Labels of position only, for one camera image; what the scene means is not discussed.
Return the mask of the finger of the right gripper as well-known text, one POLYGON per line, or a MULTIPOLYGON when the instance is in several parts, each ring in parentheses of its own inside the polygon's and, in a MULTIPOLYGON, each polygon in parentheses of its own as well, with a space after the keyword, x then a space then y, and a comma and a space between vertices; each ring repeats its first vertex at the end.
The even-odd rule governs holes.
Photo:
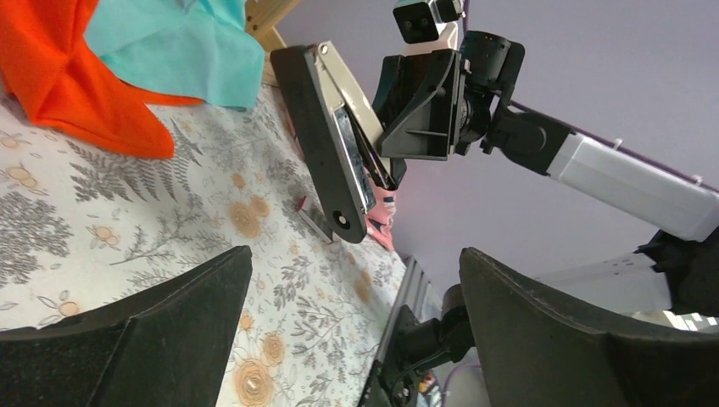
POLYGON ((385 157, 444 161, 452 137, 449 66, 455 50, 403 56, 401 111, 386 131, 385 157))
POLYGON ((382 141, 386 137, 386 131, 399 115, 399 99, 401 97, 400 85, 402 84, 401 55, 387 56, 382 61, 382 68, 377 84, 372 108, 382 126, 382 132, 376 141, 372 142, 375 150, 376 169, 372 172, 375 183, 381 188, 398 188, 406 173, 405 159, 385 157, 382 152, 382 141))

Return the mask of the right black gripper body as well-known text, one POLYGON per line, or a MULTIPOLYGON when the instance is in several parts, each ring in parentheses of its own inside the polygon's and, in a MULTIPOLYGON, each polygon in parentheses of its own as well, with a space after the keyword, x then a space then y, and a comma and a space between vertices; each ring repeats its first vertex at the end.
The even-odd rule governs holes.
POLYGON ((494 86, 493 54, 488 47, 463 47, 454 52, 449 66, 453 153, 467 155, 472 143, 488 131, 494 86))

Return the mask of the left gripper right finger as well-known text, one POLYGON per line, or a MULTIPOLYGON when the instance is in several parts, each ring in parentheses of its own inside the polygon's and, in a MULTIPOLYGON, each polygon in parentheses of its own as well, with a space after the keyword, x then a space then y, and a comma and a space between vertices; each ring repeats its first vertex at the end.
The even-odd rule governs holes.
POLYGON ((717 335, 602 309, 476 248, 459 273, 492 405, 717 405, 717 335))

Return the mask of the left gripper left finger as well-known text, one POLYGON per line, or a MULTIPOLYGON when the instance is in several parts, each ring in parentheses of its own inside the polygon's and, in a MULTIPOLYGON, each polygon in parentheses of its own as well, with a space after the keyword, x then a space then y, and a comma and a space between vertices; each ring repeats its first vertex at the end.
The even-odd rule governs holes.
POLYGON ((43 328, 1 334, 4 406, 213 406, 253 271, 235 247, 43 328))

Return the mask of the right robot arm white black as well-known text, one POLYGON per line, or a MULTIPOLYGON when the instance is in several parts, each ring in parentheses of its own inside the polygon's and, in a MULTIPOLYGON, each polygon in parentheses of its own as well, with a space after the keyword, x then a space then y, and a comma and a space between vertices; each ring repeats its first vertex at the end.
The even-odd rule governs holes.
POLYGON ((512 98, 526 50, 469 31, 458 49, 387 56, 373 107, 397 179, 406 159, 445 160, 473 144, 656 226, 630 254, 548 274, 545 283, 622 314, 718 314, 718 191, 512 98))

